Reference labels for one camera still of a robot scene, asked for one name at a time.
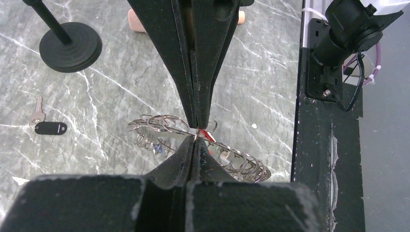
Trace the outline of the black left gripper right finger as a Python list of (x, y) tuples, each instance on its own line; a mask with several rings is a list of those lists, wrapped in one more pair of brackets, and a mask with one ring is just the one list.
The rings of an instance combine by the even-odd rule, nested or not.
[(317, 197), (297, 183), (191, 180), (188, 232), (322, 232)]

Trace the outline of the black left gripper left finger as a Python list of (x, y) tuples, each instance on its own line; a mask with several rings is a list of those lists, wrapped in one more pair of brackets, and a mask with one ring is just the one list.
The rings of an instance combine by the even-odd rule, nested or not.
[(41, 175), (19, 192), (3, 232), (183, 232), (194, 139), (168, 160), (173, 182), (141, 175)]

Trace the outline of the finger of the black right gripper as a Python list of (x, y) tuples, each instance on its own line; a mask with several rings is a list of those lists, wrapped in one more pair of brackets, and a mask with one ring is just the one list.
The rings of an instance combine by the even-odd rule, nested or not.
[(193, 0), (194, 49), (191, 51), (193, 127), (206, 128), (213, 86), (238, 21), (238, 0)]
[(177, 88), (191, 128), (197, 127), (191, 67), (178, 0), (128, 1), (155, 45)]

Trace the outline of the red tag key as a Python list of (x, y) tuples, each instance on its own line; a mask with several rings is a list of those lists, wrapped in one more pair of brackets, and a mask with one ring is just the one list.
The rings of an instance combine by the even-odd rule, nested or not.
[(215, 142), (215, 138), (212, 136), (211, 133), (207, 132), (206, 130), (199, 130), (200, 135), (202, 137), (204, 137), (206, 140), (210, 141), (210, 142)]

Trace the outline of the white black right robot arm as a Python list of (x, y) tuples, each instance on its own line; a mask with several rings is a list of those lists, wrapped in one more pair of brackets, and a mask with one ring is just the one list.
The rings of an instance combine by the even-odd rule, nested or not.
[[(188, 124), (208, 126), (213, 88), (239, 20), (250, 0), (131, 0), (174, 80)], [(325, 18), (329, 31), (314, 49), (324, 66), (336, 67), (366, 51), (398, 19), (408, 1), (334, 0)]]

